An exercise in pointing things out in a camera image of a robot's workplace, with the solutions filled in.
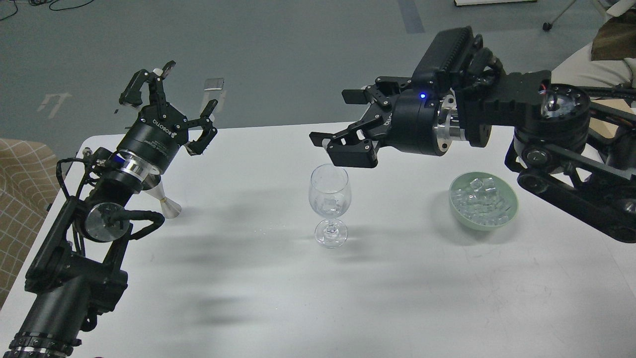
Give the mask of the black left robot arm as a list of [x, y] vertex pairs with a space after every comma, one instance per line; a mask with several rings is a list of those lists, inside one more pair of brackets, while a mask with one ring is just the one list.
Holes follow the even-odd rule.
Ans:
[[199, 156], [217, 129], [210, 100], [189, 120], [165, 97], [163, 84], [175, 61], [139, 70], [121, 93], [121, 105], [138, 108], [135, 123], [116, 150], [86, 150], [57, 161], [55, 176], [65, 202], [25, 275], [36, 299], [5, 358], [67, 358], [81, 345], [78, 334], [113, 311], [128, 286], [121, 269], [129, 242], [156, 231], [173, 214], [127, 209], [137, 193], [161, 192], [161, 175], [185, 148]]

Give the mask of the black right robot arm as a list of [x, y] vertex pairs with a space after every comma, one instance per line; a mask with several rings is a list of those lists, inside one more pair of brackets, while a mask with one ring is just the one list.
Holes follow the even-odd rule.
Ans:
[[428, 69], [342, 95], [369, 108], [343, 131], [311, 132], [334, 165], [374, 168], [385, 146], [442, 156], [452, 141], [484, 147], [493, 125], [513, 127], [505, 165], [520, 187], [619, 242], [635, 242], [635, 116], [590, 100], [633, 100], [633, 89], [553, 85], [548, 71]]

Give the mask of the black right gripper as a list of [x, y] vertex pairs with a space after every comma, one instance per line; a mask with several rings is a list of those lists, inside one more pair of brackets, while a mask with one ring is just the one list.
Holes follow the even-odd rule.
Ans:
[[343, 89], [346, 104], [376, 103], [385, 110], [393, 107], [392, 113], [366, 113], [334, 134], [311, 132], [312, 144], [325, 149], [332, 164], [340, 167], [377, 167], [377, 152], [383, 145], [404, 153], [443, 156], [448, 149], [435, 129], [441, 101], [412, 90], [411, 84], [411, 78], [380, 76], [363, 88]]

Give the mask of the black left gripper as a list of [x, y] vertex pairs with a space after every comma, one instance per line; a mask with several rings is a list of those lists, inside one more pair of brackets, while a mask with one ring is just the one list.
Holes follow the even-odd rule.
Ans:
[[[161, 69], [141, 69], [133, 74], [120, 94], [119, 104], [140, 109], [136, 122], [117, 146], [118, 152], [129, 152], [154, 166], [163, 175], [181, 146], [191, 156], [199, 156], [218, 133], [213, 124], [213, 111], [218, 100], [209, 100], [197, 119], [189, 120], [172, 104], [168, 104], [163, 82], [175, 67], [168, 61]], [[142, 107], [142, 88], [148, 87], [149, 104]], [[200, 127], [197, 140], [190, 141], [188, 130]]]

